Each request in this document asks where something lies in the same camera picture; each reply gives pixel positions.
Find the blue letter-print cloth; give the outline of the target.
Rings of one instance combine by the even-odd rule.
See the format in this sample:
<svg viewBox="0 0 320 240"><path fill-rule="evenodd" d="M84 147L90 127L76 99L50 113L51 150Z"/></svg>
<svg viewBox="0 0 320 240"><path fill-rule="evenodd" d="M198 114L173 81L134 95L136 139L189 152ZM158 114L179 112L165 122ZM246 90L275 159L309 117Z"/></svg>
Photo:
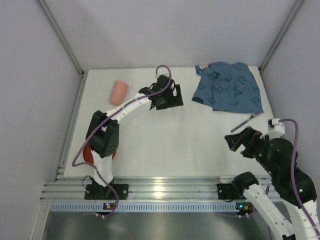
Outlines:
<svg viewBox="0 0 320 240"><path fill-rule="evenodd" d="M194 102L209 106L213 111L236 114L264 112L260 88L245 63L218 61L197 65L195 71L200 81L192 96Z"/></svg>

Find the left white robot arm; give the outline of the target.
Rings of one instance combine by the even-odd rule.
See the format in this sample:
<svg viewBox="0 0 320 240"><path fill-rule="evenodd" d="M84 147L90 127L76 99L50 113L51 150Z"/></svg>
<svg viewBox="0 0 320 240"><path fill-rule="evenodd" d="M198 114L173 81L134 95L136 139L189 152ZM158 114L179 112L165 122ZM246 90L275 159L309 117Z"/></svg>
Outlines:
<svg viewBox="0 0 320 240"><path fill-rule="evenodd" d="M107 112L96 111L86 134L96 167L94 182L104 188L113 181L112 157L119 145L122 126L152 109L159 111L183 105L181 86L162 74L124 104Z"/></svg>

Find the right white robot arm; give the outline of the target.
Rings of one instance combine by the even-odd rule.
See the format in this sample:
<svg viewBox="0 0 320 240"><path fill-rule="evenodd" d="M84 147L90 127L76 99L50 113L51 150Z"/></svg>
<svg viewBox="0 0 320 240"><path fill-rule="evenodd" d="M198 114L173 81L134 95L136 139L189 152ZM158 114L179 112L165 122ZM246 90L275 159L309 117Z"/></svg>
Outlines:
<svg viewBox="0 0 320 240"><path fill-rule="evenodd" d="M277 240L318 240L320 221L317 193L313 180L297 167L299 126L293 119L272 118L262 133L248 126L236 134L225 135L229 149L255 159L271 177L290 218L287 219L249 171L231 182L237 195L249 200Z"/></svg>

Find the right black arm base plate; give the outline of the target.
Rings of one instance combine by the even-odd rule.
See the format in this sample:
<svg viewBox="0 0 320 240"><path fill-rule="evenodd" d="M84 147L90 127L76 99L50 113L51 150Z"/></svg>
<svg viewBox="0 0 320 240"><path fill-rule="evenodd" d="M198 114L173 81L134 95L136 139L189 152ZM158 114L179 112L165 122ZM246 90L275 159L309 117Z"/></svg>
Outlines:
<svg viewBox="0 0 320 240"><path fill-rule="evenodd" d="M231 183L218 183L217 185L218 199L226 202L244 199L244 196L233 187Z"/></svg>

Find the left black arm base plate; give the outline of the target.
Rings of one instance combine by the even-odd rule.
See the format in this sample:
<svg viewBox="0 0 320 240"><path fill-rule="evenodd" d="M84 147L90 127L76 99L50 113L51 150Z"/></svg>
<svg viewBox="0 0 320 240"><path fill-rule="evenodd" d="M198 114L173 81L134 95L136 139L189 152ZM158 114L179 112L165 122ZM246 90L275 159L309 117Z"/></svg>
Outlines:
<svg viewBox="0 0 320 240"><path fill-rule="evenodd" d="M113 189L118 195L119 200L126 200L129 194L128 184L113 184ZM99 184L88 184L86 186L85 200L116 200L116 194L109 188Z"/></svg>

